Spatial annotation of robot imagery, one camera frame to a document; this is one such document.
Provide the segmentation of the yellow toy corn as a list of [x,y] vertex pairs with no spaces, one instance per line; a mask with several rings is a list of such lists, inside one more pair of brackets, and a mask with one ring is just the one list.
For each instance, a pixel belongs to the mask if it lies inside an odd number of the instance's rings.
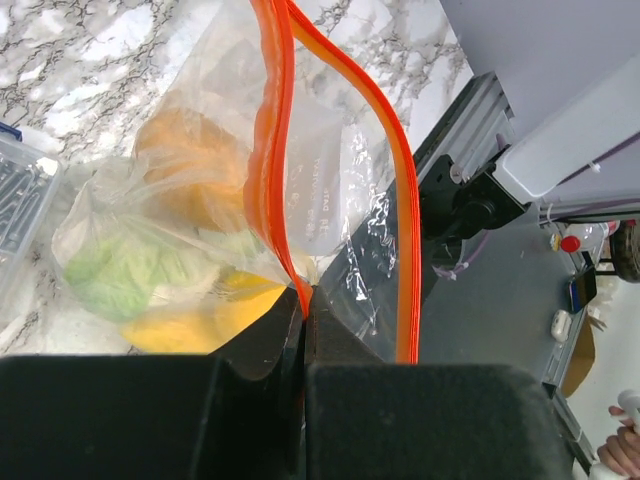
[[198,311],[152,311],[124,325],[121,334],[147,353],[208,354],[241,331]]

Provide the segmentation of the yellow toy orange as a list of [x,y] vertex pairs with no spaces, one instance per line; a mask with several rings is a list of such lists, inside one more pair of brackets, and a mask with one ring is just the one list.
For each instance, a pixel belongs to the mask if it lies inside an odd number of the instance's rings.
[[138,131],[135,159],[172,213],[207,230],[248,228],[243,187],[250,150],[227,130],[189,109],[163,109]]

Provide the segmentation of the clear zip top bag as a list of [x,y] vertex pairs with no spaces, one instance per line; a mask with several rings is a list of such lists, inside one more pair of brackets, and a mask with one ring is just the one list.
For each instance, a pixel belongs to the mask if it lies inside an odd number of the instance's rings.
[[88,311],[154,353],[210,353],[285,293],[345,298],[414,363],[416,168],[373,79],[293,1],[220,1],[130,158],[99,167],[52,253]]

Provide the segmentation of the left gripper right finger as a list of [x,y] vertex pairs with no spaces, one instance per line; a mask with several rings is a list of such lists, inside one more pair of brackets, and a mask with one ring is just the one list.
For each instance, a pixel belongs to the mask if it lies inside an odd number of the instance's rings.
[[380,362],[316,290],[306,322],[310,479],[568,479],[551,402],[506,365]]

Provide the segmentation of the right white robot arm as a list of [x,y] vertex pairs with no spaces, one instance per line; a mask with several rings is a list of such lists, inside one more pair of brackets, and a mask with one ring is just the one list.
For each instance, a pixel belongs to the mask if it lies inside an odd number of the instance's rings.
[[416,153],[425,238],[499,229],[576,173],[639,139],[639,59],[589,87],[523,139],[493,73],[472,78]]

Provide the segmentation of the yellow toy lemon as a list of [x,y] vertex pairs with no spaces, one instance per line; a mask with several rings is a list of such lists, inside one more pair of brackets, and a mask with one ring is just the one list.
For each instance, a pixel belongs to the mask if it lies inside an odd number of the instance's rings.
[[218,283],[224,298],[214,309],[214,327],[226,343],[266,314],[282,293],[284,285],[248,272],[235,271]]

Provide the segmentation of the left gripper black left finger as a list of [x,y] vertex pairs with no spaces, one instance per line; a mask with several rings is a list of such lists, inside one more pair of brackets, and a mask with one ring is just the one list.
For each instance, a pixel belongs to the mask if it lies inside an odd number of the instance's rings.
[[1,362],[5,479],[294,479],[301,354],[286,290],[209,355]]

